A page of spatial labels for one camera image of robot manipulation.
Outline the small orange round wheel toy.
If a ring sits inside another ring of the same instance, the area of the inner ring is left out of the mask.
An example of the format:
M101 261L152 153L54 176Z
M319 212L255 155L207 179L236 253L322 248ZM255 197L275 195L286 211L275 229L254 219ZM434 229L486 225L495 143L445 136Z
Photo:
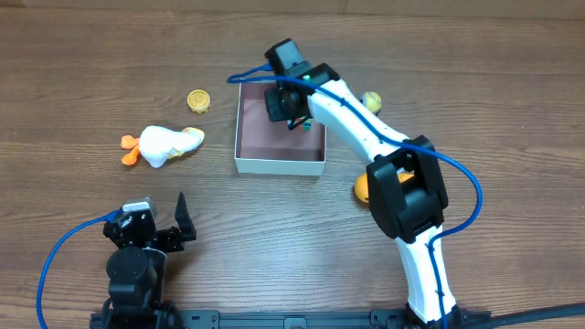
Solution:
M207 112L211 106L211 99L205 90L192 90L186 97L189 109L196 113Z

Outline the white plush duck toy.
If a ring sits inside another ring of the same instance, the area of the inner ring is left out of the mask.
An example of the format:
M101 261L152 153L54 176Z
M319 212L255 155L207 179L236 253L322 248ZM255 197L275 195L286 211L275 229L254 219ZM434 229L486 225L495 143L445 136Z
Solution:
M160 168L167 160L195 151L205 139L205 133L194 127L173 131L161 126L147 126L139 137L124 135L121 148L129 150L122 157L124 165L134 165L141 156L152 168Z

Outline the white cardboard box pink inside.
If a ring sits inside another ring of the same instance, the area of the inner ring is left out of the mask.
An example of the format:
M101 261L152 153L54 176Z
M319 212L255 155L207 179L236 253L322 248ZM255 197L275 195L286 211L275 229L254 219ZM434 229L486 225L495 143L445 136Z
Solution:
M319 176L326 159L326 128L289 130L286 122L271 122L264 91L271 83L239 86L234 160L239 173Z

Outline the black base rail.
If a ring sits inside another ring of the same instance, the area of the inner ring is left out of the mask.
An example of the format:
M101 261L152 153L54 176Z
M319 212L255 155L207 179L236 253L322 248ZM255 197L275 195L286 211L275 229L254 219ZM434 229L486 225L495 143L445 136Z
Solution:
M323 313L220 313L210 310L180 312L189 329L324 329L324 328L419 328L399 309L369 312Z

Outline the colourful puzzle cube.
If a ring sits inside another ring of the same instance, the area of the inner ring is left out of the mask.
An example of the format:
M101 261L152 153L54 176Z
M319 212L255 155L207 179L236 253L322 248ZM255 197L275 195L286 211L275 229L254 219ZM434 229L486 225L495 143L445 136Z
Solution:
M309 117L298 118L294 121L295 128L301 131L310 131L312 128L313 119Z

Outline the orange rubber toy figure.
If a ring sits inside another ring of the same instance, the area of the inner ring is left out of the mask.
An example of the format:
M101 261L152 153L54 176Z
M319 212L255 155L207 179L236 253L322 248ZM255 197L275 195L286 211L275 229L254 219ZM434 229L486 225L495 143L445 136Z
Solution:
M404 183L407 180L411 179L414 176L413 173L409 173L406 171L398 172L398 180L400 183ZM369 193L368 193L368 184L367 184L367 174L363 174L357 178L354 184L354 192L356 197L364 202L369 202Z

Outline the yellow ball with grey stripes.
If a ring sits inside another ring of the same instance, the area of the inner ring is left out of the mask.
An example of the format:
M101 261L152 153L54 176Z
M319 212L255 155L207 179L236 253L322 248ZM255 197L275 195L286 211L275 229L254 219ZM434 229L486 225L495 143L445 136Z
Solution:
M378 115L382 109L381 97L374 91L366 91L362 94L360 101L373 114Z

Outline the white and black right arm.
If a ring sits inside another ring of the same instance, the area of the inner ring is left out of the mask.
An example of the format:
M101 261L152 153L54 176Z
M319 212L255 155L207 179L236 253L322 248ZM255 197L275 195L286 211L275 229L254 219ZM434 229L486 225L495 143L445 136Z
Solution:
M369 209L394 239L408 283L408 309L421 327L446 328L456 308L441 251L446 188L432 143L383 123L329 66L270 64L276 88L266 97L272 121L310 116L337 133L367 167Z

